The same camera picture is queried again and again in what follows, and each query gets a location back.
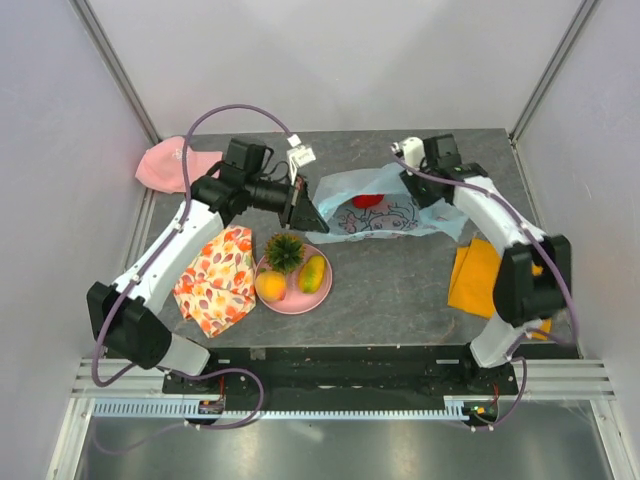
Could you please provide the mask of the light blue plastic bag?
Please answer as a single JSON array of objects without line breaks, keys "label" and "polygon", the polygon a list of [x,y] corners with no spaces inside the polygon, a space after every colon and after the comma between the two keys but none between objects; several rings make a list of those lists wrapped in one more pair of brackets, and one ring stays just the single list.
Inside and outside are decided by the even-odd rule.
[{"label": "light blue plastic bag", "polygon": [[[367,238],[386,239],[444,233],[457,240],[468,217],[443,200],[420,209],[412,200],[396,163],[381,168],[352,170],[323,177],[313,203],[329,226],[327,234],[306,234],[313,244],[355,242]],[[371,208],[355,208],[358,195],[383,194]]]}]

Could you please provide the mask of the fake pineapple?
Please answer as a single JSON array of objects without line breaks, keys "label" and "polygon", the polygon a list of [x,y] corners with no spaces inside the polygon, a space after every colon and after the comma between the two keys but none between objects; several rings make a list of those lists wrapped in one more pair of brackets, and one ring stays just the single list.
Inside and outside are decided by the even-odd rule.
[{"label": "fake pineapple", "polygon": [[269,239],[264,256],[273,271],[288,275],[303,263],[304,254],[304,242],[299,237],[280,233]]}]

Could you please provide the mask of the fake red pepper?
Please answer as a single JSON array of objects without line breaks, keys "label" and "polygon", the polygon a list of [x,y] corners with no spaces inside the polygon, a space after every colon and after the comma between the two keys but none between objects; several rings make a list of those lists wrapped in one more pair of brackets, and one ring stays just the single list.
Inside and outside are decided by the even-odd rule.
[{"label": "fake red pepper", "polygon": [[380,204],[383,200],[383,194],[358,195],[351,199],[351,203],[355,208],[365,210]]}]

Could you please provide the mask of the fake mango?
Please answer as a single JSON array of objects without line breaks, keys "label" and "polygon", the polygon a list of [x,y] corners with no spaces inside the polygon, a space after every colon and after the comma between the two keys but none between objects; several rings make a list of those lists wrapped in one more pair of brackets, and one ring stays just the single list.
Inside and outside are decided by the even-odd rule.
[{"label": "fake mango", "polygon": [[311,256],[298,275],[298,288],[304,294],[319,290],[324,280],[326,260],[322,255]]}]

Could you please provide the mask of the fake peach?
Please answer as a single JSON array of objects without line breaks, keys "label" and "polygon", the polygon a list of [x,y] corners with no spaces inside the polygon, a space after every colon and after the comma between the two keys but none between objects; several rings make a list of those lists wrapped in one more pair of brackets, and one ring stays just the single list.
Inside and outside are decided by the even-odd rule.
[{"label": "fake peach", "polygon": [[255,291],[267,303],[282,301],[287,293],[287,279],[272,270],[261,272],[255,279]]}]

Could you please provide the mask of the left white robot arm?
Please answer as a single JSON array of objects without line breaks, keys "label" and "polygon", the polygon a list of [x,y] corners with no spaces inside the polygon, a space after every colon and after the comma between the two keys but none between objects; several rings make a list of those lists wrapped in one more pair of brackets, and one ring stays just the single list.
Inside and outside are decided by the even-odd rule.
[{"label": "left white robot arm", "polygon": [[234,138],[222,160],[193,183],[174,219],[152,246],[111,284],[94,283],[87,293],[92,332],[107,347],[142,369],[181,372],[198,393],[219,382],[209,351],[178,336],[159,320],[166,298],[205,244],[248,208],[274,212],[285,229],[325,233],[329,227],[309,198],[299,168],[315,161],[311,147],[290,139],[288,180],[265,177],[268,147]]}]

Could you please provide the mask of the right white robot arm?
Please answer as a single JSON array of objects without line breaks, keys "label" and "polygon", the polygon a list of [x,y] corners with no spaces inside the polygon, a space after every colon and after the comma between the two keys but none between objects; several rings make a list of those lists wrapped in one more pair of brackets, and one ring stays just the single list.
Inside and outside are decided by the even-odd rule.
[{"label": "right white robot arm", "polygon": [[572,250],[563,235],[551,236],[529,222],[501,195],[477,163],[461,159],[452,135],[407,137],[391,146],[400,178],[421,207],[439,201],[469,217],[500,257],[492,298],[495,312],[468,346],[469,362],[458,368],[467,392],[483,392],[494,381],[492,368],[509,362],[544,320],[566,309],[578,334],[571,295]]}]

